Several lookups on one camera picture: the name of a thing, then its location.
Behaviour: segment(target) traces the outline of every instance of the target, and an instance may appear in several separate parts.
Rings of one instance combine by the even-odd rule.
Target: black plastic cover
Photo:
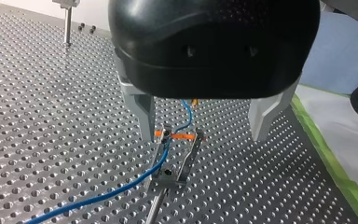
[[[111,0],[117,56],[132,84],[168,98],[260,98],[301,74],[319,0]]]

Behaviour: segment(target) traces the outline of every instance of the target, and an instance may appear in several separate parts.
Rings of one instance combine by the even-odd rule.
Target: perforated metal table
[[[73,31],[65,50],[62,33],[63,21],[0,7],[0,223],[116,189],[156,150],[123,102],[109,37]],[[165,199],[159,223],[358,223],[291,108],[266,142],[251,140],[248,109],[200,102],[195,125],[207,140],[184,197]],[[157,99],[157,123],[186,119],[179,102]],[[177,167],[190,143],[171,146],[165,165]],[[142,224],[152,200],[138,186],[50,222]]]

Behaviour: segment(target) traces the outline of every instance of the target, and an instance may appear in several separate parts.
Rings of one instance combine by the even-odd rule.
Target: metal rod
[[[69,7],[65,10],[65,34],[63,43],[66,46],[71,45],[71,21],[72,21],[72,8]]]
[[[149,215],[147,216],[146,224],[155,224],[159,208],[164,202],[165,195],[167,195],[168,190],[163,189],[159,192],[159,195],[155,197],[152,203],[152,207],[150,208]]]

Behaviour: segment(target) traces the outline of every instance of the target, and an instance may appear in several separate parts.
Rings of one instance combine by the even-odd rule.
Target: cable
[[[185,108],[188,111],[188,123],[182,127],[177,128],[174,132],[177,133],[185,128],[187,128],[188,126],[191,125],[191,122],[193,120],[193,113],[191,112],[191,108],[190,106],[186,103],[185,100],[182,100],[183,105],[185,106]],[[111,197],[114,197],[116,195],[118,195],[119,193],[126,191],[127,189],[131,189],[134,188],[136,185],[140,184],[142,181],[144,181],[148,176],[152,175],[153,173],[155,173],[157,171],[157,169],[159,169],[159,167],[162,166],[162,164],[165,162],[165,160],[167,159],[168,156],[168,149],[170,148],[170,142],[172,141],[172,139],[170,139],[170,141],[167,142],[167,145],[165,146],[165,150],[164,153],[162,154],[161,160],[159,160],[159,162],[153,166],[150,170],[146,171],[144,174],[142,174],[141,176],[139,176],[139,178],[137,178],[136,180],[130,182],[130,184],[127,184],[119,189],[115,189],[111,192],[108,192],[106,194],[103,194],[101,196],[97,196],[97,197],[93,197],[93,198],[89,198],[86,199],[84,201],[81,202],[77,202],[77,203],[70,203],[64,207],[58,208],[56,210],[53,210],[51,212],[48,212],[40,217],[36,217],[33,218],[31,220],[29,220],[28,222],[26,222],[27,224],[37,224],[37,223],[41,223],[43,221],[48,220],[49,218],[55,217],[59,214],[65,213],[65,212],[69,212],[72,209],[76,209],[79,208],[81,206],[85,206],[85,205],[89,205],[92,203],[98,203],[100,201],[109,199]]]
[[[193,120],[193,113],[191,112],[191,107],[186,103],[185,100],[182,100],[182,104],[185,106],[185,108],[188,111],[188,123],[182,127],[179,127],[178,129],[175,130],[175,133],[187,128],[188,126],[191,125],[191,121]]]

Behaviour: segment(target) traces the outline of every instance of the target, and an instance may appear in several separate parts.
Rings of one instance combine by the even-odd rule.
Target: orange connector
[[[160,137],[161,131],[155,131],[155,136]],[[196,138],[195,134],[189,133],[172,133],[171,138],[173,139],[184,139],[184,140],[194,140]]]

